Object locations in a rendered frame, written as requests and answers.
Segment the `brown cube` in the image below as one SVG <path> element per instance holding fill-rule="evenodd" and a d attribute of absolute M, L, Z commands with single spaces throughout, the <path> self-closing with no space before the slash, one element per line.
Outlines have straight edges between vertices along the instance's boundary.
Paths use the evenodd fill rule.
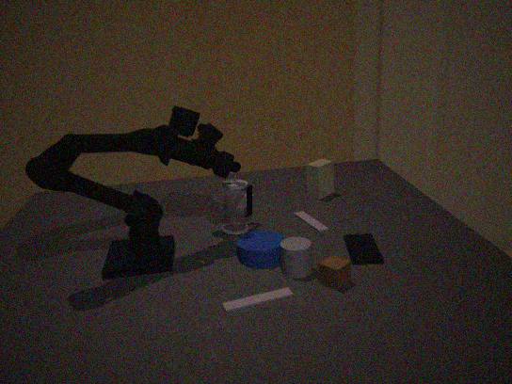
<path fill-rule="evenodd" d="M 336 291 L 351 282 L 351 262 L 334 255 L 318 263 L 319 284 Z"/>

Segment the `blue cylinder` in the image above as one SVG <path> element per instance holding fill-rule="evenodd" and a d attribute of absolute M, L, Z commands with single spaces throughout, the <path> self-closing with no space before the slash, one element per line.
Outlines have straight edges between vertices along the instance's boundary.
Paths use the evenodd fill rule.
<path fill-rule="evenodd" d="M 282 234 L 273 231 L 253 231 L 236 240 L 238 261 L 249 267 L 269 267 L 281 262 Z"/>

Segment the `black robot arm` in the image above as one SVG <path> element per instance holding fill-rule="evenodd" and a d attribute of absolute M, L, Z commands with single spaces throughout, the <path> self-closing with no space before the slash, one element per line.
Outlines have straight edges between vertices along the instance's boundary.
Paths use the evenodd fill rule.
<path fill-rule="evenodd" d="M 187 162 L 193 144 L 178 135 L 193 136 L 199 118 L 200 113 L 174 105 L 168 126 L 142 128 L 125 134 L 66 134 L 42 154 L 30 159 L 25 165 L 25 172 L 40 188 L 73 192 L 126 211 L 128 214 L 124 221 L 131 227 L 130 256 L 153 256 L 160 246 L 158 225 L 164 214 L 163 207 L 157 204 L 159 201 L 136 190 L 134 194 L 122 193 L 68 170 L 83 152 L 136 152 L 157 156 L 166 166 L 170 158 Z M 192 141 L 213 154 L 215 150 L 211 148 L 223 134 L 211 123 L 200 124 L 198 130 L 198 139 L 192 138 Z"/>

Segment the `grey cylinder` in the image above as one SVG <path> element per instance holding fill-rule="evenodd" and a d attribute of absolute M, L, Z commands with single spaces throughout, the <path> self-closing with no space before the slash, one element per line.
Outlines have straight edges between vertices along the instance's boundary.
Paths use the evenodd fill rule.
<path fill-rule="evenodd" d="M 304 237 L 289 237 L 280 242 L 281 272 L 302 278 L 312 272 L 312 242 Z"/>

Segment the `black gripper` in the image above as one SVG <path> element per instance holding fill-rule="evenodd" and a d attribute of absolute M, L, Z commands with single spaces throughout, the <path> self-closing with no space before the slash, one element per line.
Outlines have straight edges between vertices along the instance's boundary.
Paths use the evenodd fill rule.
<path fill-rule="evenodd" d="M 234 155 L 221 151 L 216 147 L 213 154 L 204 151 L 201 144 L 190 140 L 193 144 L 193 150 L 187 162 L 191 166 L 199 166 L 205 169 L 212 168 L 215 175 L 227 179 L 230 171 L 238 170 L 241 166 L 233 162 Z"/>

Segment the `glass french press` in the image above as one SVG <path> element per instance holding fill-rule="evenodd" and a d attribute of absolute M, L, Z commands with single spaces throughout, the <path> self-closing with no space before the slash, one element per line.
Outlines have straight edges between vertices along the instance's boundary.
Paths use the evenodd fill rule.
<path fill-rule="evenodd" d="M 227 180 L 223 186 L 223 225 L 221 230 L 227 234 L 242 234 L 249 230 L 247 216 L 252 215 L 252 185 L 247 181 Z"/>

